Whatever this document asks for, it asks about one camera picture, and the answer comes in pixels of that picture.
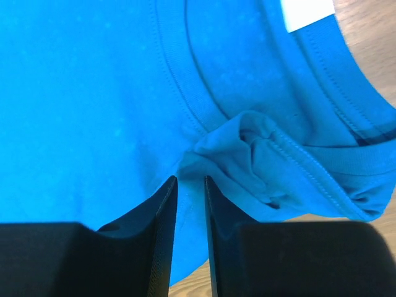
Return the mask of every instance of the blue t-shirt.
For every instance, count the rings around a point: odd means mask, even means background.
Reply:
[[[5,0],[0,24],[1,222],[97,229],[175,174],[174,284],[207,259],[205,175],[263,222],[389,203],[396,110],[333,15],[287,33],[279,0]]]

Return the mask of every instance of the wooden table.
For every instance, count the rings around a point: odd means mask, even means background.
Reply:
[[[336,16],[356,62],[377,91],[396,107],[396,1],[334,0]],[[294,220],[329,220],[306,215]],[[372,223],[396,255],[396,192]],[[170,289],[171,297],[212,296],[209,263]]]

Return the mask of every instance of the clothing label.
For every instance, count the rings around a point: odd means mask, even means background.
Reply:
[[[332,0],[280,0],[280,2],[289,33],[335,13]]]

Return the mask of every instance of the cloth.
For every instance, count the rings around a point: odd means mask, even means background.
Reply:
[[[278,0],[0,2],[0,222],[96,230],[179,179],[171,285],[207,260],[204,176],[262,222],[370,221],[396,110],[332,15]]]

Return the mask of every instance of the wood grain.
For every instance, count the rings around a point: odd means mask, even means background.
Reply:
[[[376,90],[396,107],[396,1],[334,0],[337,20],[356,62]],[[306,215],[294,221],[331,220]],[[372,223],[396,256],[396,192]],[[170,288],[170,297],[212,296],[209,263]]]

